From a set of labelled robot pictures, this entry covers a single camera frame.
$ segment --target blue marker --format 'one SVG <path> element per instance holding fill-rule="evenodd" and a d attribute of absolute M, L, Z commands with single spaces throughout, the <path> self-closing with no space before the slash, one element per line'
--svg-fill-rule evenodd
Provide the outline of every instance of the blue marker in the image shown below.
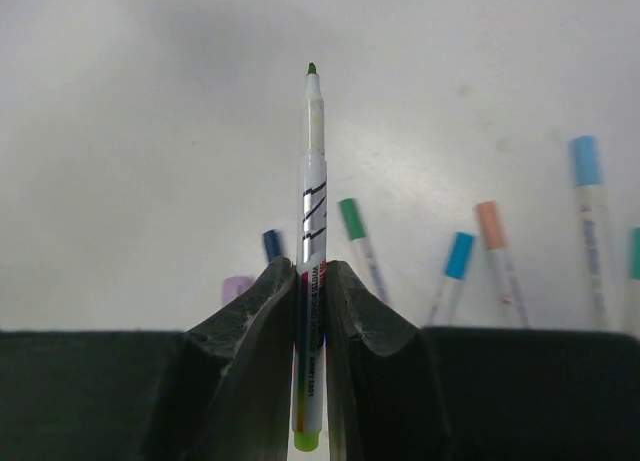
<path fill-rule="evenodd" d="M 267 261 L 271 262 L 278 256 L 284 256 L 282 243 L 280 242 L 280 234 L 275 229 L 270 229 L 262 234 L 262 245 L 267 255 Z"/>
<path fill-rule="evenodd" d="M 456 233 L 449 261 L 447 262 L 440 289 L 429 313 L 428 324 L 447 325 L 453 322 L 458 307 L 458 299 L 462 293 L 464 274 L 467 271 L 474 236 L 467 233 Z"/>
<path fill-rule="evenodd" d="M 615 306 L 612 273 L 612 238 L 596 140 L 581 136 L 569 143 L 576 184 L 580 231 L 585 245 L 588 269 L 587 288 L 592 308 L 593 328 L 612 328 L 607 309 Z"/>

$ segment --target light blue marker cap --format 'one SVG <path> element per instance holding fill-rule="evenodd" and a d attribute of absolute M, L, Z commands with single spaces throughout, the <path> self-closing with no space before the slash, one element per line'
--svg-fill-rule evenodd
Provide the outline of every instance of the light blue marker cap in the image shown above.
<path fill-rule="evenodd" d="M 576 186 L 602 184 L 596 138 L 580 136 L 569 143 L 569 149 L 573 158 Z"/>
<path fill-rule="evenodd" d="M 450 278 L 462 279 L 467 270 L 471 248 L 475 236 L 467 233 L 456 233 L 456 237 L 449 252 L 449 262 L 444 270 L 444 275 Z"/>

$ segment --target green end cap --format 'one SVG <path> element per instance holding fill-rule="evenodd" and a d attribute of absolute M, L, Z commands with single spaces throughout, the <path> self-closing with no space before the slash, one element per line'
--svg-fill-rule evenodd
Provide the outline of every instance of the green end cap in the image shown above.
<path fill-rule="evenodd" d="M 631 230 L 631 277 L 640 279 L 640 228 Z"/>
<path fill-rule="evenodd" d="M 306 453 L 314 451 L 318 447 L 319 440 L 320 433 L 293 432 L 293 445 L 299 451 L 304 451 Z"/>
<path fill-rule="evenodd" d="M 344 224 L 347 227 L 349 239 L 353 241 L 354 239 L 366 238 L 367 233 L 362 225 L 356 200 L 353 198 L 347 198 L 343 199 L 338 204 L 340 205 L 340 211 L 342 211 L 342 219 L 344 219 Z"/>

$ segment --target white table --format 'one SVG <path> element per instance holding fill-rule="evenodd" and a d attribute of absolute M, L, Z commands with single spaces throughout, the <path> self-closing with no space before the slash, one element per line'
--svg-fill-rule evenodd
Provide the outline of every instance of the white table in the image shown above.
<path fill-rule="evenodd" d="M 189 328 L 219 309 L 223 278 L 262 271 L 263 231 L 293 253 L 309 61 L 329 256 L 352 261 L 335 203 L 356 197 L 408 320 L 426 319 L 453 232 L 477 232 L 472 207 L 496 199 L 532 323 L 588 327 L 566 146 L 580 134 L 601 141 L 624 288 L 640 225 L 637 0 L 0 7 L 4 329 Z M 481 246 L 458 324 L 500 323 Z"/>

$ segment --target marker cap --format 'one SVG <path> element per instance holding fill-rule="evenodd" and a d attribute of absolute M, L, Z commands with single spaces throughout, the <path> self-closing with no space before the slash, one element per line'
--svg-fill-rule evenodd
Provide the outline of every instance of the marker cap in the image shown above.
<path fill-rule="evenodd" d="M 356 200 L 353 198 L 343 199 L 338 203 L 340 206 L 340 211 L 342 212 L 342 219 L 344 220 L 344 224 L 347 227 L 347 234 L 349 235 L 349 239 L 353 241 L 354 239 L 366 238 L 367 233 L 364 230 L 364 226 L 362 225 L 362 220 L 360 219 L 360 213 L 358 211 L 358 204 Z"/>
<path fill-rule="evenodd" d="M 456 233 L 449 252 L 449 262 L 444 275 L 450 278 L 463 279 L 473 247 L 474 236 L 467 233 Z"/>
<path fill-rule="evenodd" d="M 569 143 L 576 186 L 602 184 L 596 138 L 580 136 Z"/>
<path fill-rule="evenodd" d="M 320 433 L 293 432 L 293 445 L 300 451 L 310 452 L 318 447 Z"/>
<path fill-rule="evenodd" d="M 507 247 L 502 223 L 498 216 L 498 206 L 495 201 L 487 201 L 476 206 L 476 215 L 480 223 L 480 230 L 487 249 L 501 249 Z"/>
<path fill-rule="evenodd" d="M 222 305 L 226 306 L 241 294 L 244 294 L 255 280 L 249 276 L 233 276 L 222 282 Z"/>
<path fill-rule="evenodd" d="M 269 262 L 283 255 L 280 233 L 275 229 L 270 229 L 266 233 L 262 233 L 262 245 L 264 246 L 264 252 Z"/>
<path fill-rule="evenodd" d="M 631 278 L 640 279 L 640 228 L 631 231 Z"/>

